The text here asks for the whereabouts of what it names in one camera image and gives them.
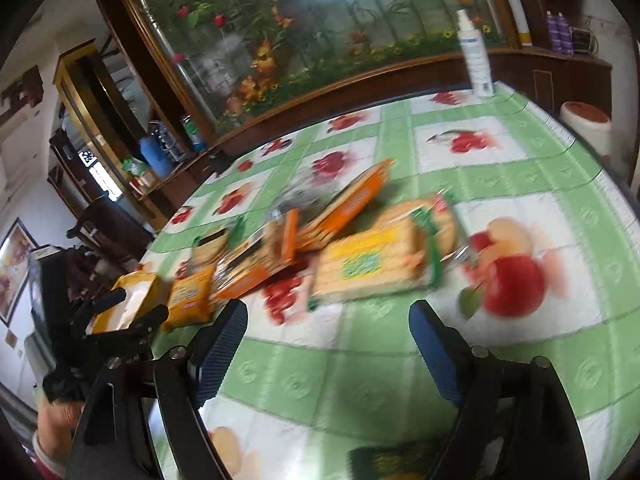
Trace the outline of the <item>person's left hand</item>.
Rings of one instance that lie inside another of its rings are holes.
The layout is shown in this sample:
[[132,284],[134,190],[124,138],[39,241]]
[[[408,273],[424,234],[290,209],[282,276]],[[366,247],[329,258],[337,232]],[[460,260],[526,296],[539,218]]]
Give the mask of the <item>person's left hand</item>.
[[35,465],[43,479],[63,479],[74,433],[85,404],[81,401],[50,402],[45,394],[38,402],[37,430],[32,437]]

